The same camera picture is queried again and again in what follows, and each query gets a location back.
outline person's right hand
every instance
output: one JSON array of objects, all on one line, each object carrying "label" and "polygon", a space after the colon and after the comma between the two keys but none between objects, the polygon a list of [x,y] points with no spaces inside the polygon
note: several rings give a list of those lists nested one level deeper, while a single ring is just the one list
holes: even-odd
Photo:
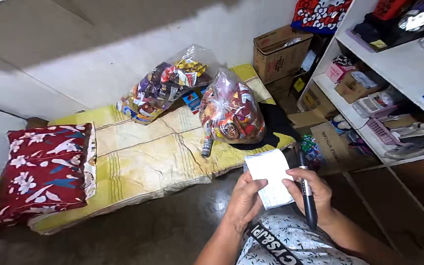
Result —
[{"label": "person's right hand", "polygon": [[[317,208],[317,225],[322,226],[327,222],[331,222],[334,215],[334,209],[331,207],[330,199],[332,191],[328,185],[314,171],[294,168],[286,170],[286,173],[294,178],[294,181],[306,179],[312,188],[315,207]],[[287,188],[287,191],[294,198],[300,211],[305,214],[303,206],[303,197],[300,188],[290,179],[283,179],[282,184]]]}]

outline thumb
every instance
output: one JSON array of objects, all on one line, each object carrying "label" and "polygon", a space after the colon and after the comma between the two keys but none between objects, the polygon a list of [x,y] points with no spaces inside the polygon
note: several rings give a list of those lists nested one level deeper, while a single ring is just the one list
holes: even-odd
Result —
[{"label": "thumb", "polygon": [[243,191],[248,196],[253,196],[258,190],[261,190],[262,188],[266,187],[268,185],[267,179],[262,180],[254,180],[250,183],[248,183],[244,188]]},{"label": "thumb", "polygon": [[290,179],[283,179],[282,184],[287,188],[289,194],[291,194],[292,198],[295,200],[298,206],[303,205],[303,197],[302,192],[299,187]]}]

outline black strap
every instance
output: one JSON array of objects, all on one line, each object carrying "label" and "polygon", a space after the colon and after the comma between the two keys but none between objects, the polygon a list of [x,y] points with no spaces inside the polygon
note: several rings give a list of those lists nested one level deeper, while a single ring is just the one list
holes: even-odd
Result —
[{"label": "black strap", "polygon": [[262,223],[257,222],[251,226],[248,236],[254,238],[266,251],[269,252],[281,265],[303,265],[292,252],[279,241]]}]

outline pink box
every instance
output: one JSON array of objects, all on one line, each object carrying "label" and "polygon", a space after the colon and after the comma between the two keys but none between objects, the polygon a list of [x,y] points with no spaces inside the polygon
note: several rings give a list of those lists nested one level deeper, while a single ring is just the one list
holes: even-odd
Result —
[{"label": "pink box", "polygon": [[340,82],[345,74],[351,70],[356,69],[354,66],[342,66],[340,64],[331,63],[325,74],[333,81],[333,83]]}]

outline floral shirt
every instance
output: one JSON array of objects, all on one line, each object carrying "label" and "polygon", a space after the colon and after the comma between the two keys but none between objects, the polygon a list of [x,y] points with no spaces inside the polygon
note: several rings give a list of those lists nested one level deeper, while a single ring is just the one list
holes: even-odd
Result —
[{"label": "floral shirt", "polygon": [[[279,208],[271,209],[258,220],[303,264],[316,265],[368,265],[366,262],[348,256],[337,250],[331,239],[321,230],[312,232],[305,220],[296,214],[280,213]],[[243,250],[237,265],[279,265],[275,258],[254,239],[243,238]]]}]

